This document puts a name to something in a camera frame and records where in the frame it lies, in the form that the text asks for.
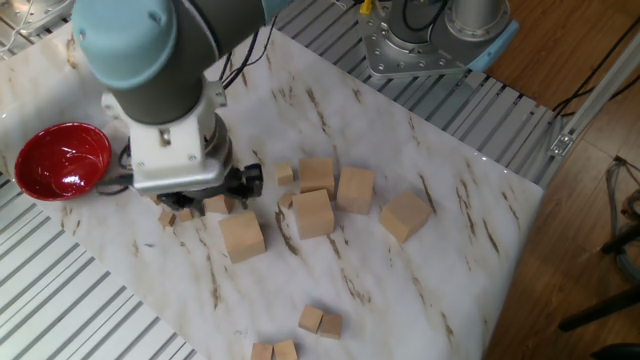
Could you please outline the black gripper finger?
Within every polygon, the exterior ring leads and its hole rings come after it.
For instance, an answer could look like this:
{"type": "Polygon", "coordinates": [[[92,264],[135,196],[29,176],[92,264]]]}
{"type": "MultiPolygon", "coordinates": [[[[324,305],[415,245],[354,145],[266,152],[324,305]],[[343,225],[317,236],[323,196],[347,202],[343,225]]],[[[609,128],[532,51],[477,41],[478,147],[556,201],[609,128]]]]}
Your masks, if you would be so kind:
{"type": "Polygon", "coordinates": [[[238,184],[234,193],[239,199],[259,198],[264,187],[262,165],[254,163],[239,171],[238,184]]]}
{"type": "Polygon", "coordinates": [[[203,213],[203,201],[201,199],[192,198],[182,192],[158,194],[157,199],[169,207],[174,212],[183,210],[191,210],[197,213],[203,213]]]}

